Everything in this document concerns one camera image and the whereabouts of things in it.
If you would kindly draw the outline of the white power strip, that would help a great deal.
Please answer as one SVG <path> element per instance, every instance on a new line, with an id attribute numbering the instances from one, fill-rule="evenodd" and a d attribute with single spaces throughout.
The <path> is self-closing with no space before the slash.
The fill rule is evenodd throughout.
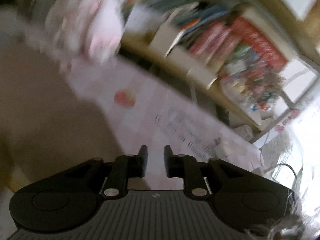
<path id="1" fill-rule="evenodd" d="M 236 145 L 233 142 L 222 137 L 215 139 L 214 152 L 218 158 L 227 159 L 230 155 L 235 153 L 235 150 Z"/>

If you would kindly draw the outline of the row of upright books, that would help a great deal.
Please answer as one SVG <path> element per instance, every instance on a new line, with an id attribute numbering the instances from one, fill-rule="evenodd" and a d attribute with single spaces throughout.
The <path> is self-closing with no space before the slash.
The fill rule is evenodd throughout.
<path id="1" fill-rule="evenodd" d="M 226 17 L 238 0 L 142 0 L 124 9 L 127 31 L 158 28 L 168 21 L 189 33 Z"/>

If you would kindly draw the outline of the red box of books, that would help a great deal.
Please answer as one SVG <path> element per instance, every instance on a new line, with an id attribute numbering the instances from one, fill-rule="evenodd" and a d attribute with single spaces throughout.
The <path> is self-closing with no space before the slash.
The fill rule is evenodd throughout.
<path id="1" fill-rule="evenodd" d="M 242 17 L 237 17 L 231 25 L 233 33 L 239 35 L 252 47 L 255 53 L 266 60 L 274 70 L 281 71 L 288 60 L 281 51 L 253 24 Z"/>

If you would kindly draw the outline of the white pen holder box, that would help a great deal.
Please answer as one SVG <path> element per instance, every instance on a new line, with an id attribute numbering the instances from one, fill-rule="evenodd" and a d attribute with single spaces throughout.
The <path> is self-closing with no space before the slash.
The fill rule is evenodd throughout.
<path id="1" fill-rule="evenodd" d="M 166 57 L 172 48 L 176 46 L 183 34 L 183 30 L 164 23 L 155 33 L 149 47 L 159 53 L 159 55 Z"/>

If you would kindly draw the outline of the brown and lilac sweater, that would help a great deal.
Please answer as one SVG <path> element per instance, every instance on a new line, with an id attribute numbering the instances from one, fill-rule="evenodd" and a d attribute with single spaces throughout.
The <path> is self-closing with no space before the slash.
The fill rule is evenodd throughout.
<path id="1" fill-rule="evenodd" d="M 1 49 L 1 187 L 16 167 L 33 183 L 121 154 L 100 108 L 78 99 L 46 55 L 16 41 Z"/>

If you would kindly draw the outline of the pink white plush bunny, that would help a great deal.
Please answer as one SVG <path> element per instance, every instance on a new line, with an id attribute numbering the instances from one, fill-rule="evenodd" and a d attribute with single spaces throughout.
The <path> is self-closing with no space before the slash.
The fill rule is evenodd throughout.
<path id="1" fill-rule="evenodd" d="M 103 65 L 124 34 L 125 0 L 56 0 L 43 27 L 25 31 L 26 44 L 70 72 L 76 60 Z"/>

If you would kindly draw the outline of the white wooden bookshelf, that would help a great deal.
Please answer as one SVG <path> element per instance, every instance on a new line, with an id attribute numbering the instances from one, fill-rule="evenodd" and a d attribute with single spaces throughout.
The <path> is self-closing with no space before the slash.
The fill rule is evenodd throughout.
<path id="1" fill-rule="evenodd" d="M 125 0 L 124 9 L 142 0 Z M 233 112 L 257 129 L 253 141 L 269 139 L 282 132 L 308 104 L 319 95 L 319 79 L 301 90 L 296 101 L 285 93 L 280 72 L 290 61 L 297 59 L 307 68 L 319 71 L 319 61 L 308 58 L 300 46 L 293 46 L 293 36 L 283 37 L 272 27 L 268 18 L 272 12 L 258 12 L 248 3 L 238 4 L 221 19 L 203 25 L 183 36 L 166 57 L 149 45 L 159 29 L 127 31 L 121 45 L 128 51 L 167 69 L 177 76 L 193 81 L 207 90 L 209 96 L 222 107 Z M 288 60 L 281 71 L 274 70 L 250 45 L 233 33 L 231 25 L 242 17 L 259 29 Z"/>

